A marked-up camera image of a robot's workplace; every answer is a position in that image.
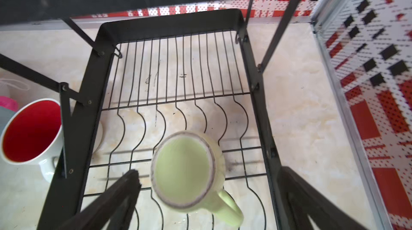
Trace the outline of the light green ceramic mug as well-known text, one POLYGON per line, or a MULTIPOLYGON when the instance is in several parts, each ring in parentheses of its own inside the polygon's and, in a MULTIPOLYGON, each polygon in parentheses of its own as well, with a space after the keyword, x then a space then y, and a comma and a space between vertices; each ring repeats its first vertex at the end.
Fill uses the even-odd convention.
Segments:
POLYGON ((164 139, 151 161, 151 188, 168 208, 206 210, 239 228, 244 215, 224 190, 226 163, 218 143, 204 133, 180 131, 164 139))

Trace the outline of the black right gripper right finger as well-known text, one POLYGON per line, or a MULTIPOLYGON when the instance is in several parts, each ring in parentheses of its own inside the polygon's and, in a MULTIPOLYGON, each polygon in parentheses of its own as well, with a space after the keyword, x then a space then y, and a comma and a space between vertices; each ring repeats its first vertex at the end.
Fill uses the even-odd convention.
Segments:
POLYGON ((312 230, 313 222, 321 230, 365 229, 290 167, 281 167, 277 182, 289 229, 312 230))

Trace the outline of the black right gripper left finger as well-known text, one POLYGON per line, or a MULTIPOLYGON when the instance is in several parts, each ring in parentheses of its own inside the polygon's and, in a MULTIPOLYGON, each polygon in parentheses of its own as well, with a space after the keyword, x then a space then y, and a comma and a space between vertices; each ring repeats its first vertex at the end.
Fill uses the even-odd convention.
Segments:
POLYGON ((131 169, 81 213, 67 220, 60 230, 129 229, 142 185, 137 170, 131 169))

